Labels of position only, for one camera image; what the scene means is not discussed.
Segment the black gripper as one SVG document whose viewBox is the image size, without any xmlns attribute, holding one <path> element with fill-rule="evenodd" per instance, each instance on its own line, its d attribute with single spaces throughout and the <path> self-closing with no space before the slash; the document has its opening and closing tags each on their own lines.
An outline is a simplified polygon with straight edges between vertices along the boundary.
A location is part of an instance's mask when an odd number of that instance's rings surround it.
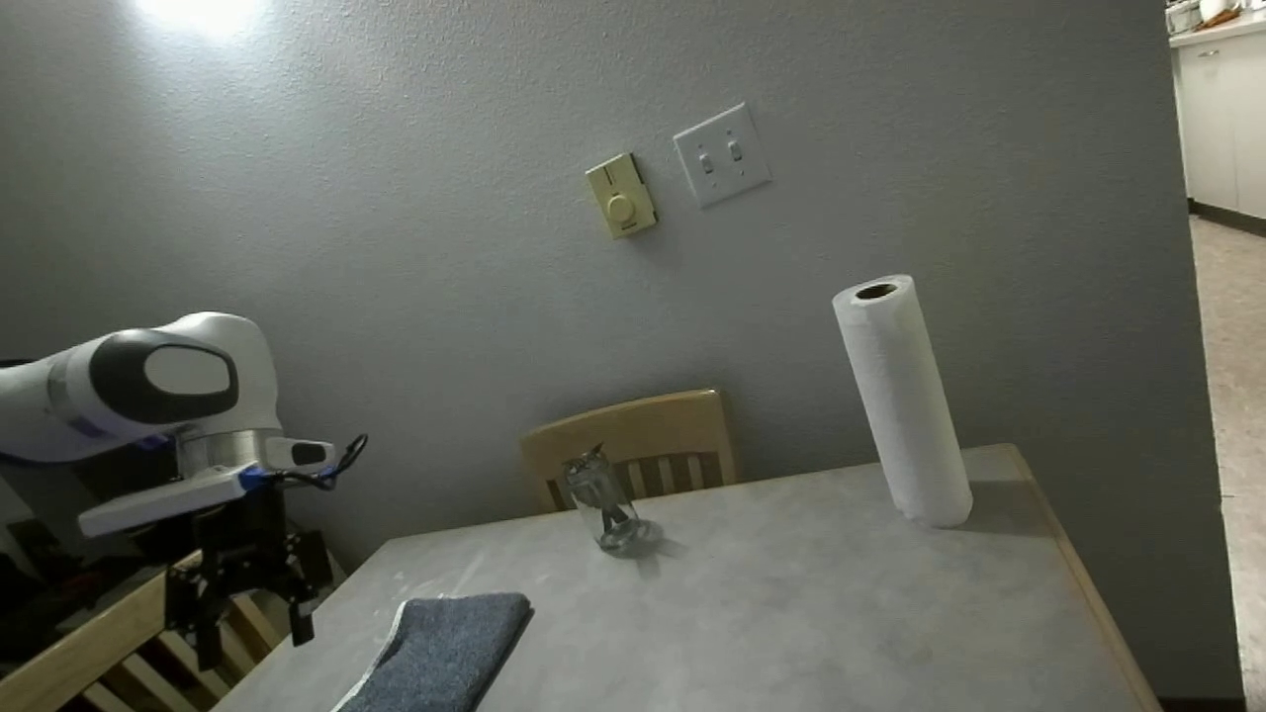
<svg viewBox="0 0 1266 712">
<path fill-rule="evenodd" d="M 223 665 L 219 617 L 235 592 L 286 603 L 293 646 L 310 646 L 318 597 L 334 586 L 324 538 L 290 524 L 286 491 L 262 485 L 192 520 L 192 566 L 165 568 L 165 617 L 192 633 L 198 667 Z"/>
</svg>

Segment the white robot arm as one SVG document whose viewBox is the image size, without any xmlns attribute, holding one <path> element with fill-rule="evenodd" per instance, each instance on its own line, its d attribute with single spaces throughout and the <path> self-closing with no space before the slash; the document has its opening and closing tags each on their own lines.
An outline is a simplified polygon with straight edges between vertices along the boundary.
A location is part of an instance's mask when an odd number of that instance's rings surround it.
<svg viewBox="0 0 1266 712">
<path fill-rule="evenodd" d="M 273 351 L 250 318 L 187 314 L 0 369 L 5 459 L 80 463 L 146 441 L 173 447 L 173 479 L 83 510 L 80 530 L 190 524 L 202 562 L 165 575 L 165 622 L 202 667 L 223 661 L 219 622 L 247 591 L 281 597 L 303 646 L 334 568 L 322 538 L 290 526 L 286 491 L 327 485 L 339 452 L 281 426 Z"/>
</svg>

